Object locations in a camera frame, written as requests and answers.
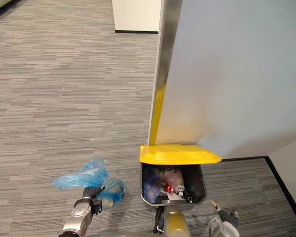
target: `trash bin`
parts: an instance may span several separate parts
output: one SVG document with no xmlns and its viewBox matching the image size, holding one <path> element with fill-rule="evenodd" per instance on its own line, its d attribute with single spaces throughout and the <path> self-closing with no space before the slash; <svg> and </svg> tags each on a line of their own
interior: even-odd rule
<svg viewBox="0 0 296 237">
<path fill-rule="evenodd" d="M 206 198 L 206 186 L 200 164 L 217 163 L 221 157 L 213 152 L 198 146 L 188 145 L 158 145 L 141 146 L 141 197 L 151 206 L 166 205 L 198 205 Z M 144 171 L 147 169 L 163 170 L 170 167 L 182 172 L 184 181 L 184 199 L 169 200 L 167 197 L 158 197 L 155 201 L 148 201 L 145 196 Z"/>
</svg>

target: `white wall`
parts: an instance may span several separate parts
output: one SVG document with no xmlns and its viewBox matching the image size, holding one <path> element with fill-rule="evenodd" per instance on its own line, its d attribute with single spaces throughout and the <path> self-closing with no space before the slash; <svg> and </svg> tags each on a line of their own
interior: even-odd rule
<svg viewBox="0 0 296 237">
<path fill-rule="evenodd" d="M 271 154 L 270 158 L 296 202 L 296 141 Z"/>
<path fill-rule="evenodd" d="M 223 158 L 296 140 L 296 0 L 184 0 L 157 144 Z"/>
<path fill-rule="evenodd" d="M 161 0 L 112 0 L 116 30 L 158 31 Z"/>
</svg>

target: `red object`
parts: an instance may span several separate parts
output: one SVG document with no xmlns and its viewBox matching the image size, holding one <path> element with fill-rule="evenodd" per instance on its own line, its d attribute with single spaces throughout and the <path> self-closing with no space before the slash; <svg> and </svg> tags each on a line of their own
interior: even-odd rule
<svg viewBox="0 0 296 237">
<path fill-rule="evenodd" d="M 172 193 L 174 193 L 174 188 L 171 188 L 170 185 L 167 185 L 166 188 L 164 189 L 164 191 L 166 191 L 166 192 L 172 194 Z"/>
</svg>

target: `yellow lid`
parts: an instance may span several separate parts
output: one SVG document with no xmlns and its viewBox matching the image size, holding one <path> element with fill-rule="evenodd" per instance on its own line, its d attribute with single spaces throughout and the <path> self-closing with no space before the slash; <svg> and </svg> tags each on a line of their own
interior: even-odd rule
<svg viewBox="0 0 296 237">
<path fill-rule="evenodd" d="M 211 164 L 221 160 L 214 152 L 194 145 L 140 146 L 140 162 L 147 164 Z"/>
</svg>

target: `black baseboard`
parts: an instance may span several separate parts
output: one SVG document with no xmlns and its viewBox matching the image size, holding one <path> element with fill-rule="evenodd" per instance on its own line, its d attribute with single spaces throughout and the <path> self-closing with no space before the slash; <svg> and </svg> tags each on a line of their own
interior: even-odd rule
<svg viewBox="0 0 296 237">
<path fill-rule="evenodd" d="M 284 184 L 283 180 L 281 179 L 280 175 L 278 174 L 273 162 L 271 161 L 270 157 L 265 157 L 264 158 L 268 167 L 270 168 L 270 170 L 272 171 L 277 183 L 279 184 L 279 186 L 281 187 L 288 203 L 290 204 L 293 212 L 295 213 L 296 216 L 296 202 L 293 199 L 291 193 L 288 191 L 288 189 L 286 188 L 286 185 Z"/>
<path fill-rule="evenodd" d="M 233 158 L 233 159 L 222 159 L 221 162 L 226 162 L 226 161 L 239 161 L 239 160 L 248 160 L 248 159 L 263 159 L 265 156 L 262 157 L 241 157 L 241 158 Z"/>
<path fill-rule="evenodd" d="M 0 7 L 0 16 L 7 12 L 9 9 L 13 8 L 20 1 L 21 0 L 11 0 L 10 2 L 7 2 L 5 5 Z"/>
<path fill-rule="evenodd" d="M 280 175 L 278 174 L 273 162 L 271 161 L 269 156 L 262 156 L 262 157 L 245 157 L 245 158 L 235 158 L 235 159 L 223 159 L 222 162 L 228 162 L 228 161 L 239 161 L 239 160 L 249 160 L 249 159 L 265 159 L 268 167 L 270 168 L 270 170 L 272 171 L 277 183 L 279 184 L 280 188 L 282 189 L 282 192 L 284 194 L 284 196 L 286 197 L 288 203 L 290 204 L 295 216 L 296 216 L 296 202 L 293 199 L 291 193 L 288 191 L 288 189 L 286 188 L 282 178 L 280 177 Z"/>
<path fill-rule="evenodd" d="M 115 30 L 115 33 L 133 33 L 133 34 L 158 34 L 158 31 L 121 31 Z"/>
</svg>

